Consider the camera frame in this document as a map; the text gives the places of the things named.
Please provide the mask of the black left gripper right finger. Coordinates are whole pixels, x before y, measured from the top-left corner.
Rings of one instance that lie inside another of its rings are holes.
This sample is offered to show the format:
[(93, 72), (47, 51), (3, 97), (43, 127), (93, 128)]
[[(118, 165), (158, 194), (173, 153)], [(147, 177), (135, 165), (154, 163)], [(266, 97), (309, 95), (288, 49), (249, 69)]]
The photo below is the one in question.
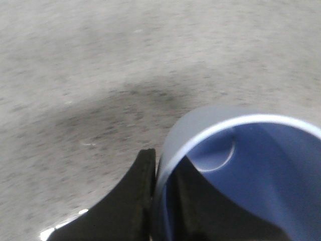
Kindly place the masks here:
[(172, 240), (289, 240), (214, 188), (187, 157), (169, 178), (167, 209)]

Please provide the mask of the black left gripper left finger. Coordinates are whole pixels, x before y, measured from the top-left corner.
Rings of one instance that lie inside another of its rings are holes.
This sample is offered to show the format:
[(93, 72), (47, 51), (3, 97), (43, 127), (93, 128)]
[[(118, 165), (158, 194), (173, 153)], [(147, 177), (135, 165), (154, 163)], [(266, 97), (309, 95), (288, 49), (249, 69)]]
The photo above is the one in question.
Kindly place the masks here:
[(143, 149), (120, 182), (49, 240), (149, 240), (155, 149)]

